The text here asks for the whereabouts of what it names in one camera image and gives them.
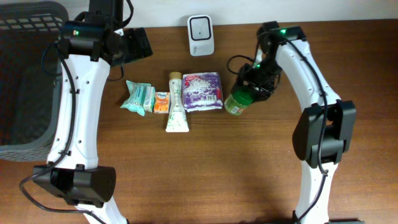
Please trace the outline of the purple pink tissue pack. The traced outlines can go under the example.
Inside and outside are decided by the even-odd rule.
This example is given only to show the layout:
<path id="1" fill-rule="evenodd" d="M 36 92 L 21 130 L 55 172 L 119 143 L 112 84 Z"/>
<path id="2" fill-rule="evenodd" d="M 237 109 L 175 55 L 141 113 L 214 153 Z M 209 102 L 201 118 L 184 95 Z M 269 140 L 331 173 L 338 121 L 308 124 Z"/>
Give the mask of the purple pink tissue pack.
<path id="1" fill-rule="evenodd" d="M 223 108 L 223 91 L 217 72 L 184 74 L 182 100 L 187 112 Z"/>

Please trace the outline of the white cream tube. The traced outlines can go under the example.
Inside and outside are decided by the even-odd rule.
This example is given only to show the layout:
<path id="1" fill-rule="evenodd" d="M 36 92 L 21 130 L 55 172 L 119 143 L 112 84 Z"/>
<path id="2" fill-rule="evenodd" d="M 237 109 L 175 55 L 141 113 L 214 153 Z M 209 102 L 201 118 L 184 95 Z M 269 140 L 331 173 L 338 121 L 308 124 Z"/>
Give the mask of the white cream tube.
<path id="1" fill-rule="evenodd" d="M 189 127 L 182 103 L 182 74 L 171 72 L 169 78 L 170 110 L 165 130 L 168 133 L 187 133 Z"/>

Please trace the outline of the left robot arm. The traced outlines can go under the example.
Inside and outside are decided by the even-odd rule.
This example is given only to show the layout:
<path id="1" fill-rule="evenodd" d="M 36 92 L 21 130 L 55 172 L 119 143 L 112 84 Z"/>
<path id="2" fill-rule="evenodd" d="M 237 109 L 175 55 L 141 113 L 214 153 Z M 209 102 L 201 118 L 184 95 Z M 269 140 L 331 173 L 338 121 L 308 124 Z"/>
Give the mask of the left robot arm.
<path id="1" fill-rule="evenodd" d="M 152 55 L 142 28 L 128 28 L 131 1 L 91 1 L 66 21 L 54 47 L 62 64 L 57 129 L 47 162 L 31 181 L 69 205 L 90 223 L 126 223 L 113 197 L 116 171 L 100 166 L 97 130 L 101 97 L 111 68 Z"/>

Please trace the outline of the small orange packet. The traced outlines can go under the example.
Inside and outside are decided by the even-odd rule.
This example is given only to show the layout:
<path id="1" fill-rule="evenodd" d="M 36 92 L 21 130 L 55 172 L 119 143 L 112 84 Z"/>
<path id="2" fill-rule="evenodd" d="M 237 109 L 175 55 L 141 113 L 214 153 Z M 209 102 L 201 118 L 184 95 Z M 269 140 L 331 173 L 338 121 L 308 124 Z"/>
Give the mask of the small orange packet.
<path id="1" fill-rule="evenodd" d="M 170 106 L 170 93 L 156 92 L 154 113 L 166 114 L 169 112 L 169 106 Z"/>

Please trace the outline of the teal wet wipes pack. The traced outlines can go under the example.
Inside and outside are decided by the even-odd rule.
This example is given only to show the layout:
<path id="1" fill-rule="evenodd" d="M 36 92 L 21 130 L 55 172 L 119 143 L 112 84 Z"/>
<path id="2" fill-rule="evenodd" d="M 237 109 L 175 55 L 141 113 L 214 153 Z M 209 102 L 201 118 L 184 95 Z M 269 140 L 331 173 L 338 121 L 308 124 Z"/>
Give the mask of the teal wet wipes pack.
<path id="1" fill-rule="evenodd" d="M 131 112 L 135 112 L 141 116 L 144 116 L 144 100 L 146 97 L 146 90 L 148 87 L 151 87 L 151 84 L 136 83 L 127 80 L 126 85 L 130 96 L 124 101 L 120 108 L 127 109 Z"/>

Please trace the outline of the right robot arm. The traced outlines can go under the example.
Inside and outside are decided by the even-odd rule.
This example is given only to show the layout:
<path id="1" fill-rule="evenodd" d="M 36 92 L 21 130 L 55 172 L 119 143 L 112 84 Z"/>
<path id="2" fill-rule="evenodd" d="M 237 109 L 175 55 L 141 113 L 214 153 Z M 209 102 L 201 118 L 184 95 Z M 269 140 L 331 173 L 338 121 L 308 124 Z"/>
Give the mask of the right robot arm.
<path id="1" fill-rule="evenodd" d="M 330 223 L 333 176 L 349 149 L 356 120 L 352 101 L 343 101 L 323 77 L 300 26 L 265 22 L 256 32 L 255 56 L 237 73 L 231 94 L 244 104 L 266 101 L 286 74 L 302 114 L 292 135 L 301 161 L 301 186 L 292 223 Z"/>

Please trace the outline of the green lid glass jar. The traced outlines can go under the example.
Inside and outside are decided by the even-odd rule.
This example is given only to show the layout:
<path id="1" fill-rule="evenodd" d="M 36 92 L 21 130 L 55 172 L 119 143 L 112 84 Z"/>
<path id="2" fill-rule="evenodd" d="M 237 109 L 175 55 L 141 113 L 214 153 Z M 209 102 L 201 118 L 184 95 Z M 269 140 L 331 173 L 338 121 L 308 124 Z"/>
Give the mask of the green lid glass jar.
<path id="1" fill-rule="evenodd" d="M 224 102 L 226 111 L 232 115 L 241 115 L 243 111 L 254 102 L 254 93 L 241 88 L 233 91 Z"/>

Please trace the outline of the small white green packet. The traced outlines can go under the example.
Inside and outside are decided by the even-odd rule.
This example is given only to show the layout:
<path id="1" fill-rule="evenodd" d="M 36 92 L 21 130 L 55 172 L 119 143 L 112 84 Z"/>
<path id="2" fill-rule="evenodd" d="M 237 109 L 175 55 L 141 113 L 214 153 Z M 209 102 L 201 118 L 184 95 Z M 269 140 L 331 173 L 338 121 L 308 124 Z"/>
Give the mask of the small white green packet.
<path id="1" fill-rule="evenodd" d="M 143 108 L 146 112 L 153 112 L 155 104 L 155 88 L 153 86 L 148 86 L 146 88 L 146 94 L 144 97 Z"/>

